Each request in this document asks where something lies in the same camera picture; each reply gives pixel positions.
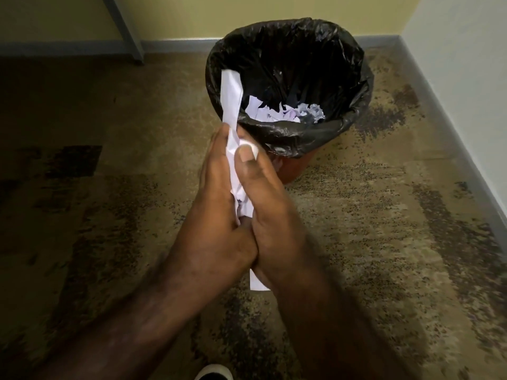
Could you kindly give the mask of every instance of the yellow wall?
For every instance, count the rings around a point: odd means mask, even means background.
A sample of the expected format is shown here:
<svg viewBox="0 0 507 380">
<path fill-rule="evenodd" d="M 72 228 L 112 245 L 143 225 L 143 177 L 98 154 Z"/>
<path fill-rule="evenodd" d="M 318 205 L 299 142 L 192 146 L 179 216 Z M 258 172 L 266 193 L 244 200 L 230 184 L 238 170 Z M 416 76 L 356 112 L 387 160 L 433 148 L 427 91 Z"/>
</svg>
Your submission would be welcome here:
<svg viewBox="0 0 507 380">
<path fill-rule="evenodd" d="M 401 33 L 419 0 L 120 0 L 144 40 L 222 37 L 256 21 L 313 17 L 354 35 Z M 0 0 L 0 41 L 119 38 L 101 0 Z"/>
</svg>

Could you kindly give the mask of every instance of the wastebasket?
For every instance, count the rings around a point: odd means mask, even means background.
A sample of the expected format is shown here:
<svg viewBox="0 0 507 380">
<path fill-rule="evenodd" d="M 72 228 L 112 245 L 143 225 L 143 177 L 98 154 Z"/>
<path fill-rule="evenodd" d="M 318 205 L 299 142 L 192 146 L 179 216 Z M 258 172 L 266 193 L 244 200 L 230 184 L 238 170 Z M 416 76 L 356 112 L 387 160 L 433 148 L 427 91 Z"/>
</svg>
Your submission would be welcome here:
<svg viewBox="0 0 507 380">
<path fill-rule="evenodd" d="M 222 118 L 223 69 L 238 71 L 243 100 L 238 123 L 261 144 L 284 184 L 297 178 L 317 149 L 345 132 L 368 109 L 373 74 L 364 51 L 339 25 L 311 18 L 268 21 L 238 28 L 219 40 L 206 62 L 206 88 Z M 249 96 L 278 110 L 318 104 L 317 123 L 261 122 L 246 113 Z"/>
</svg>

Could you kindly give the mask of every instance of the right hand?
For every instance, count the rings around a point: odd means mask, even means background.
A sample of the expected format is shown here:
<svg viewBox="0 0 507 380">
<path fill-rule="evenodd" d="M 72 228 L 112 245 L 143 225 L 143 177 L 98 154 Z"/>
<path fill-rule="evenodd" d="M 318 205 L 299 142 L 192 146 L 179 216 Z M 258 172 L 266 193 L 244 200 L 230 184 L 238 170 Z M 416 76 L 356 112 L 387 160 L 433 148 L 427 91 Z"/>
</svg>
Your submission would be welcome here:
<svg viewBox="0 0 507 380">
<path fill-rule="evenodd" d="M 239 126 L 238 135 L 256 143 Z M 257 160 L 250 146 L 243 145 L 236 151 L 234 165 L 254 207 L 252 229 L 259 255 L 252 269 L 264 285 L 276 291 L 279 285 L 304 270 L 312 258 L 307 246 L 307 230 L 298 211 L 268 155 L 256 145 L 259 148 Z"/>
</svg>

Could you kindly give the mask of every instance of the black shoe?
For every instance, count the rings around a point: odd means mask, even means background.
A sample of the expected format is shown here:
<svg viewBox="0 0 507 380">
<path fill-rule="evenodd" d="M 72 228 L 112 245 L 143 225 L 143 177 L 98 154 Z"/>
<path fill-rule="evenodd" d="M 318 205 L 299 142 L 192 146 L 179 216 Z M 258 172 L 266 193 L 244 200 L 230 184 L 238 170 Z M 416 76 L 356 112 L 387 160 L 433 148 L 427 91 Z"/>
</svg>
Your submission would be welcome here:
<svg viewBox="0 0 507 380">
<path fill-rule="evenodd" d="M 232 373 L 226 367 L 220 364 L 206 365 L 195 380 L 233 380 Z"/>
</svg>

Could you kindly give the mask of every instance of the forearm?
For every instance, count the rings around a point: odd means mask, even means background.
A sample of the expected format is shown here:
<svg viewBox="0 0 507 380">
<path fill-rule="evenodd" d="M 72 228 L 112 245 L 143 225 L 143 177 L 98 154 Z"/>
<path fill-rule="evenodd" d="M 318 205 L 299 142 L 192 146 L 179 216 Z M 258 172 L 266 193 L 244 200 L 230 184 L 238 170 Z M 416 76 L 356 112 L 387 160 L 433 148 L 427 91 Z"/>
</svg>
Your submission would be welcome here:
<svg viewBox="0 0 507 380">
<path fill-rule="evenodd" d="M 275 295 L 308 379 L 413 378 L 316 258 L 289 281 L 278 282 Z"/>
<path fill-rule="evenodd" d="M 176 251 L 149 284 L 70 340 L 35 378 L 147 378 L 187 321 L 224 290 L 216 274 Z"/>
</svg>

